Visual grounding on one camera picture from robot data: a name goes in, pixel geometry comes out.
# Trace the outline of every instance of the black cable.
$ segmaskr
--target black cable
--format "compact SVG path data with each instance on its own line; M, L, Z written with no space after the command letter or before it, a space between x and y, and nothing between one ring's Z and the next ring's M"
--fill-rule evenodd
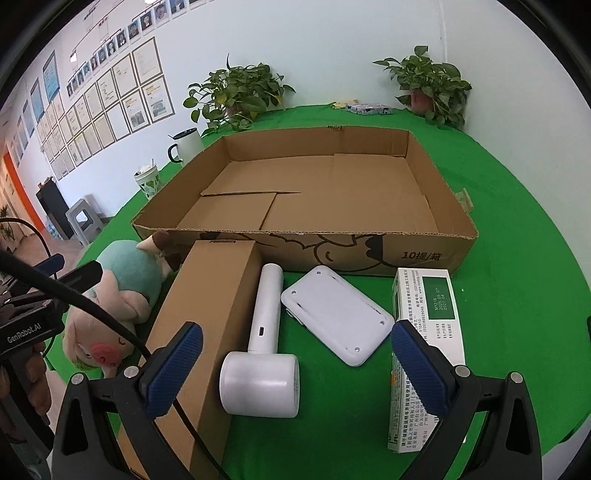
M30 265L27 265L22 260L19 260L18 258L13 257L12 255L9 255L1 250L0 268L2 271L25 282L27 285L30 285L31 287L34 287L37 290L41 290L42 292L45 292L51 297L61 300L67 304L73 305L74 307L77 307L80 310L84 310L86 313L92 315L94 318L107 325L107 327L114 330L118 335L120 335L129 343L131 343L134 347L136 347L145 359L148 359L151 356L151 353L148 350L148 348L138 337L136 337L123 325L121 325L117 320L115 320L111 315L109 315L96 303L86 298L84 295L78 293L73 288L70 288L67 285L60 283L50 277L46 277L45 275L43 275L43 273L37 271ZM203 439L201 438L201 436L199 435L199 433L187 417L187 414L184 412L178 400L175 399L173 405L174 409L177 411L178 415L183 421L183 424L191 433L193 439L195 440L197 445L199 445L199 448L201 448L202 452L205 454L207 459L212 463L212 465L220 473L220 475L222 475L225 478L225 480L231 480L230 476L216 461L216 459L213 457L213 455L205 445L205 442L203 441Z
M27 222L26 220L22 220L20 218L15 218L15 217L3 217L0 220L0 223L4 223L4 222L13 222L13 223L20 223L22 225L25 225L27 227L29 227L33 233L35 235L37 235L39 237L39 240L41 240L41 243L43 244L43 248L45 248L45 252L47 253L47 258L51 258L51 252L49 251L49 247L47 246L47 243L45 242L45 239L43 238L43 236L39 233L39 230L37 230L34 226L32 226L29 222ZM53 278L55 278L57 280L57 273L53 274ZM49 342L49 345L45 348L45 350L43 351L43 353L41 354L41 356L43 358L45 358L47 356L47 354L49 353L49 350L51 350L51 347L53 346L53 343L56 341L56 337L53 336Z

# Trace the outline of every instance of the white mug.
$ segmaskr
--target white mug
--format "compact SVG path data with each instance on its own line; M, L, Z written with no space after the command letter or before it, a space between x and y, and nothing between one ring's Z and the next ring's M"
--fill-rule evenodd
M184 132L171 137L176 143L172 144L168 148L168 158L170 161L175 163L182 163L185 166L192 159L194 159L198 153L205 149L201 135L197 128L190 128ZM173 148L177 147L178 156L173 157Z

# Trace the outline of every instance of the green tablecloth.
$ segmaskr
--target green tablecloth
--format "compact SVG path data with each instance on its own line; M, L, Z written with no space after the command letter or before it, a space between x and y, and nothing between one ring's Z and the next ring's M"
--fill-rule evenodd
M586 318L591 293L564 239L518 180L467 135L437 129L406 111L357 116L328 106L262 115L254 129L366 125L403 128L423 144L454 191L467 188L480 238L453 276L467 365L478 375L525 377L546 452L591 409L591 348ZM206 137L206 143L218 135ZM170 179L179 167L162 170ZM111 220L82 261L110 242L137 238L129 222L145 205L137 193ZM299 278L287 274L286 283ZM391 311L391 279L347 277ZM234 417L224 465L234 480L397 478L414 454L387 447L391 349L384 343L361 367L347 367L284 315L280 351L301 366L295 419ZM74 368L60 342L50 361L67 380ZM483 420L473 422L450 471L457 478Z

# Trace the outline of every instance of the paper cup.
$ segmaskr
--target paper cup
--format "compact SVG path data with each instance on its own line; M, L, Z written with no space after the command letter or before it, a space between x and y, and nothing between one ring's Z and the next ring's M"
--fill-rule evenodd
M158 167L154 165L149 170L143 173L136 173L134 175L135 181L138 183L139 188L142 189L146 198L150 200L154 197L162 188L162 182L160 182L160 174Z

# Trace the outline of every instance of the potted plant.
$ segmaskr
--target potted plant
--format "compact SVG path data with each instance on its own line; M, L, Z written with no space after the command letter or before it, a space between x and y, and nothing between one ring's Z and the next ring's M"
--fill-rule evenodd
M451 63L433 63L426 55L427 46L414 47L414 55L398 61L389 57L374 63L384 66L398 80L401 90L410 94L397 97L416 115L424 116L438 127L452 125L462 129L465 123L467 91L472 85L462 80L460 71Z
M207 119L207 135L229 124L233 130L250 128L256 116L267 111L269 105L283 108L284 93L296 91L283 83L284 76L274 76L269 65L247 65L230 67L226 58L226 68L209 73L203 83L189 85L189 96L183 106L193 109L191 120L198 122L203 115Z

